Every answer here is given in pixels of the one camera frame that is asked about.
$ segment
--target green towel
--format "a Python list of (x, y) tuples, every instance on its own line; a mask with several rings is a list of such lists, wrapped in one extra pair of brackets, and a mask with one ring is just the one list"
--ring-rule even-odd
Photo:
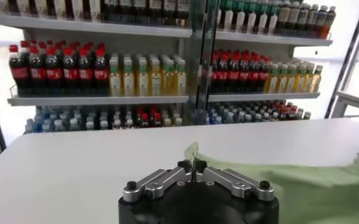
[(280, 201), (282, 224), (359, 224), (359, 154), (346, 167), (250, 165), (209, 158), (198, 153), (194, 143), (185, 158), (270, 181)]

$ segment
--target bottle label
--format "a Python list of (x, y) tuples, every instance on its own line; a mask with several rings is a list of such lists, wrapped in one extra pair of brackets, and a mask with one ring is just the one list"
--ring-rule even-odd
[(244, 12), (238, 13), (238, 18), (236, 20), (236, 32), (241, 32), (243, 30), (245, 18), (246, 18), (246, 14)]
[(248, 24), (247, 24), (247, 33), (252, 33), (252, 31), (254, 30), (256, 19), (257, 19), (257, 14), (255, 14), (254, 12), (249, 15)]
[(141, 75), (138, 78), (138, 89), (140, 90), (140, 96), (147, 96), (148, 79), (146, 75)]
[(80, 79), (92, 79), (93, 78), (93, 70), (92, 69), (80, 69), (79, 70), (79, 78)]
[(147, 6), (146, 0), (133, 0), (134, 7), (145, 8)]
[(186, 76), (180, 75), (178, 77), (178, 95), (183, 96), (186, 94)]
[(78, 77), (77, 69), (64, 69), (64, 78), (75, 80)]
[(175, 0), (164, 0), (164, 10), (175, 11)]
[(178, 11), (189, 12), (189, 0), (178, 0)]
[(27, 68), (12, 68), (11, 73), (14, 79), (24, 79), (28, 76)]
[(160, 96), (160, 77), (152, 78), (152, 95)]
[(281, 78), (281, 82), (279, 83), (278, 93), (283, 93), (285, 91), (286, 80), (287, 80), (286, 77)]
[(162, 9), (162, 0), (149, 0), (150, 9)]
[(124, 78), (124, 89), (125, 96), (133, 96), (133, 77), (125, 76)]
[(242, 81), (246, 81), (248, 79), (248, 72), (241, 72), (239, 74), (239, 79)]
[(95, 79), (105, 80), (108, 78), (108, 70), (94, 70)]
[(259, 20), (258, 34), (264, 34), (267, 22), (267, 15), (263, 14)]
[(47, 75), (48, 79), (61, 79), (63, 77), (63, 72), (60, 68), (47, 69), (46, 75)]
[(132, 6), (132, 0), (119, 0), (121, 6)]
[(287, 93), (293, 92), (293, 86), (294, 86), (295, 81), (296, 81), (296, 78), (289, 78), (288, 86), (286, 87)]
[(303, 92), (303, 87), (304, 87), (304, 82), (305, 82), (305, 77), (302, 77), (300, 78), (300, 81), (299, 81), (299, 86), (297, 88), (297, 91), (298, 92)]
[(269, 35), (274, 33), (275, 27), (277, 25), (278, 16), (274, 15), (270, 18), (270, 25), (269, 25)]
[(225, 30), (230, 30), (232, 28), (232, 18), (233, 18), (233, 11), (231, 10), (226, 11), (226, 19), (224, 24)]
[(33, 79), (45, 79), (46, 72), (44, 68), (31, 68), (30, 73)]
[(307, 22), (307, 17), (308, 17), (308, 10), (301, 10), (297, 23), (305, 24)]
[(270, 88), (268, 93), (275, 93), (275, 86), (277, 85), (278, 78), (274, 77), (270, 79)]
[(118, 76), (112, 76), (110, 83), (112, 84), (113, 95), (121, 96), (121, 79)]

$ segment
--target plastic bottle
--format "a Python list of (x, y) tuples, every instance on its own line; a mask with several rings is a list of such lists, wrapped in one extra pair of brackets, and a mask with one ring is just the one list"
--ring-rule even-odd
[(321, 28), (320, 38), (327, 39), (328, 33), (330, 32), (333, 21), (335, 20), (335, 6), (331, 6), (330, 10), (327, 13), (327, 17), (325, 18), (324, 26)]
[(288, 81), (288, 65), (281, 65), (280, 75), (278, 76), (275, 93), (284, 93)]
[(281, 8), (279, 8), (277, 33), (280, 35), (286, 34), (286, 25), (290, 15), (290, 2), (284, 1)]
[(107, 96), (109, 89), (108, 70), (109, 65), (105, 59), (105, 51), (98, 49), (96, 52), (97, 59), (94, 65), (95, 91), (96, 94)]
[(313, 4), (312, 9), (308, 12), (307, 25), (305, 27), (307, 37), (314, 38), (316, 37), (316, 22), (319, 17), (319, 6)]
[(319, 15), (318, 15), (318, 20), (316, 21), (316, 28), (315, 28), (315, 33), (316, 33), (316, 38), (320, 38), (321, 34), (322, 34), (322, 30), (323, 27), (325, 26), (325, 21), (327, 19), (328, 13), (327, 13), (327, 9), (328, 7), (326, 5), (322, 5), (320, 7), (320, 11), (319, 11)]
[(290, 14), (287, 23), (288, 35), (295, 36), (296, 35), (296, 24), (299, 19), (300, 14), (300, 3), (293, 2), (290, 5)]
[(311, 93), (317, 93), (319, 91), (322, 70), (323, 70), (323, 66), (317, 65), (315, 73), (313, 74), (313, 81), (311, 84), (311, 91), (310, 91)]
[(247, 23), (247, 33), (253, 33), (255, 28), (255, 21), (257, 20), (257, 4), (256, 0), (251, 0), (249, 5), (249, 13), (248, 16), (248, 23)]
[(290, 64), (289, 65), (289, 73), (288, 73), (288, 81), (287, 81), (284, 93), (293, 93), (293, 87), (294, 87), (294, 83), (296, 81), (296, 76), (297, 76), (297, 65)]

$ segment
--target store shelf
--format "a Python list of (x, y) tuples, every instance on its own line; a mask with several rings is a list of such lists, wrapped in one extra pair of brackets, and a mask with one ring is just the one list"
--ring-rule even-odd
[(315, 99), (320, 93), (281, 93), (281, 94), (222, 94), (210, 95), (209, 102), (239, 102), (258, 100), (283, 100), (283, 99)]
[(131, 105), (186, 103), (188, 96), (151, 96), (151, 97), (13, 97), (11, 106), (73, 106), (73, 105)]
[(332, 40), (254, 35), (254, 34), (237, 33), (237, 32), (229, 32), (229, 31), (217, 31), (216, 39), (253, 42), (253, 43), (288, 44), (295, 46), (329, 46), (332, 44)]
[(17, 28), (39, 28), (55, 30), (72, 30), (99, 33), (120, 33), (133, 35), (147, 35), (158, 37), (177, 37), (189, 38), (190, 29), (153, 27), (153, 26), (134, 26), (125, 24), (111, 23), (92, 23), (80, 21), (67, 21), (59, 19), (43, 19), (22, 16), (0, 15), (0, 25)]

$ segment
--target white table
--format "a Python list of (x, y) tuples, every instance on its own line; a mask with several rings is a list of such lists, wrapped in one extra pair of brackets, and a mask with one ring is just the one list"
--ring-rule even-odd
[(359, 152), (349, 119), (35, 134), (0, 156), (0, 224), (118, 223), (126, 181), (170, 169), (192, 142), (252, 164), (339, 166)]

